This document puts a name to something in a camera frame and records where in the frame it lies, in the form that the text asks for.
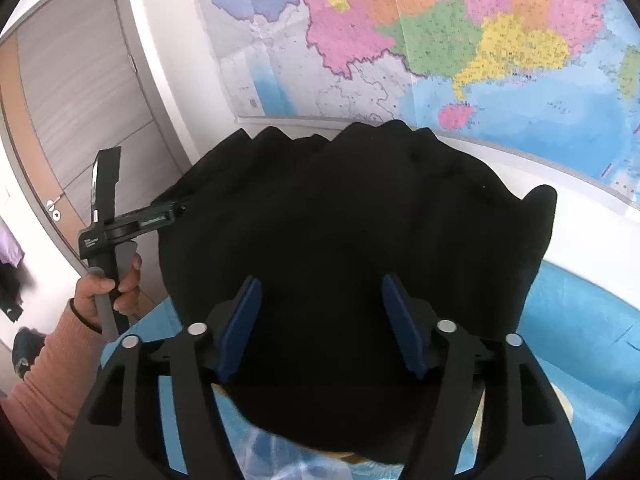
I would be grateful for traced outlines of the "person's left hand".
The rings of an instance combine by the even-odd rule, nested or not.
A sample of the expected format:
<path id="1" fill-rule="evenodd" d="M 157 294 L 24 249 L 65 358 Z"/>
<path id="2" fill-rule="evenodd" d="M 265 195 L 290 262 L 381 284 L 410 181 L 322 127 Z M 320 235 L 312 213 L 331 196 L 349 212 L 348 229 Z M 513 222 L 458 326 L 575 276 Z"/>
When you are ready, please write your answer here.
<path id="1" fill-rule="evenodd" d="M 118 291 L 118 297 L 114 302 L 115 311 L 137 318 L 140 314 L 140 276 L 142 259 L 139 254 L 134 254 L 128 272 L 116 285 L 110 278 L 100 278 L 94 274 L 86 274 L 76 284 L 73 298 L 74 312 L 92 328 L 100 332 L 102 322 L 96 305 L 96 297 L 107 296 L 113 289 Z"/>

